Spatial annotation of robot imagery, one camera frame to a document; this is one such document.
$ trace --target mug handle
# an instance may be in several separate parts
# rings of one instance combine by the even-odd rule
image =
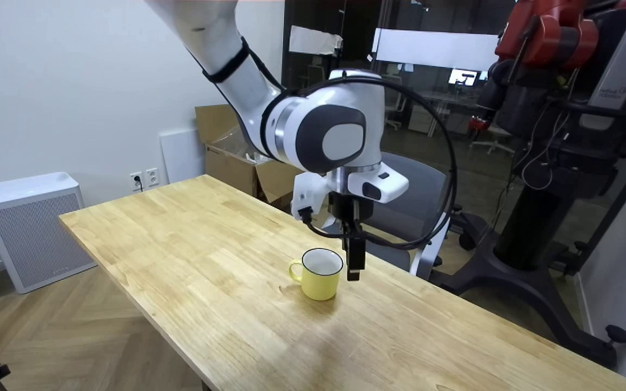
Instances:
[[[294,270],[294,267],[302,267],[299,260],[289,262],[289,278],[299,283],[302,275]]]

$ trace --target herringbone floor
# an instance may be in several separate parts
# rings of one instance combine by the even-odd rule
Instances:
[[[179,391],[200,377],[99,269],[27,295],[0,286],[10,391]]]

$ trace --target black cable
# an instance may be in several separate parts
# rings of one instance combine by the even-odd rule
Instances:
[[[422,98],[419,93],[414,93],[413,89],[405,87],[405,84],[398,84],[398,83],[392,83],[392,80],[385,80],[385,78],[373,78],[373,75],[342,75],[342,78],[330,78],[326,83],[320,83],[311,89],[305,91],[305,96],[317,91],[317,89],[326,89],[326,87],[335,87],[335,84],[381,84],[381,87],[386,87],[386,89],[393,89],[401,96],[406,96],[410,102],[419,104],[423,111],[428,111],[435,121],[439,124],[439,129],[444,135],[444,140],[445,140],[445,147],[447,147],[447,159],[450,159],[450,177],[447,177],[447,191],[444,193],[444,201],[440,201],[440,210],[444,210],[444,216],[440,222],[431,230],[431,232],[423,232],[419,239],[413,239],[413,241],[405,241],[405,243],[392,243],[383,237],[376,237],[376,235],[370,235],[370,232],[362,232],[368,241],[372,243],[377,243],[377,245],[386,245],[386,248],[398,248],[398,250],[413,250],[413,248],[419,248],[419,245],[426,245],[437,232],[444,230],[444,225],[450,222],[450,212],[455,210],[455,201],[457,201],[457,187],[459,187],[459,165],[457,165],[457,153],[455,153],[455,146],[450,140],[450,135],[447,135],[447,128],[445,128],[445,121],[440,119],[440,115],[428,104],[426,98]]]

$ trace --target cardboard box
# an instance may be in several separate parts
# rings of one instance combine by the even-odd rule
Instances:
[[[287,207],[294,176],[299,169],[257,153],[246,140],[235,111],[226,104],[197,105],[197,135],[205,146],[205,172],[267,203]]]

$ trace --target white air purifier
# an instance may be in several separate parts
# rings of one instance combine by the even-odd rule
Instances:
[[[81,206],[79,181],[66,172],[0,181],[0,256],[18,293],[94,267],[56,218]]]

